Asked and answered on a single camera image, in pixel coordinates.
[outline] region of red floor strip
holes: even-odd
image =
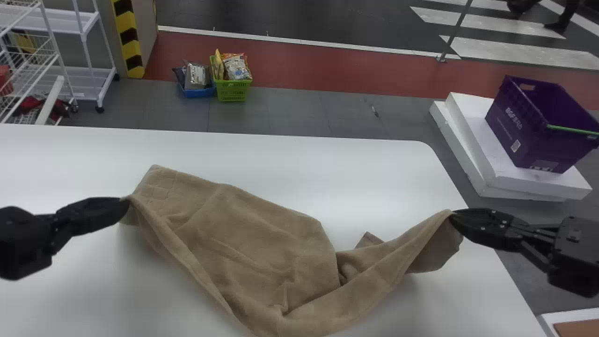
[[[184,59],[208,63],[215,49],[245,52],[253,86],[446,98],[449,92],[495,97],[506,74],[562,85],[599,110],[599,72],[447,60],[361,50],[160,32],[145,79],[174,80]]]

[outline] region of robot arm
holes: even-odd
[[[597,222],[569,216],[560,224],[531,225],[487,208],[457,210],[449,221],[473,242],[520,252],[556,287],[585,297],[599,293]]]
[[[89,198],[45,215],[0,209],[0,278],[18,280],[49,267],[70,238],[111,226],[128,209],[119,198]],[[531,225],[482,208],[457,210],[449,221],[475,243],[520,252],[557,287],[586,297],[599,293],[597,222],[569,216],[561,224]]]
[[[73,236],[111,226],[128,209],[129,201],[119,198],[89,198],[44,215],[0,209],[0,278],[17,280],[49,267]]]

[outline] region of shoe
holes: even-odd
[[[563,33],[563,32],[565,32],[565,29],[568,27],[568,23],[557,21],[557,22],[553,22],[553,23],[547,23],[543,26],[547,29],[551,29],[552,31],[554,31],[556,33]]]
[[[514,19],[519,19],[522,14],[524,14],[525,10],[520,5],[516,3],[516,1],[508,0],[507,1],[507,9],[512,12]]]

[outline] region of blue plastic basket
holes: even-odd
[[[181,68],[173,68],[173,72],[175,74],[175,78],[177,79],[177,84],[179,85],[179,88],[183,92],[184,97],[198,98],[198,97],[214,97],[214,96],[216,96],[216,87],[214,86],[214,83],[212,81],[210,82],[210,87],[208,87],[208,88],[198,89],[198,90],[185,90],[185,89],[183,89],[183,86],[181,85],[181,81],[183,79],[181,76],[184,76]]]

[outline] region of person's leg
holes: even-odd
[[[559,16],[559,20],[554,23],[548,23],[545,25],[545,28],[563,32],[570,23],[570,19],[572,19],[574,13],[576,13],[579,4],[580,0],[568,0],[565,4],[564,12]]]
[[[517,17],[526,13],[541,0],[507,0],[507,8]]]

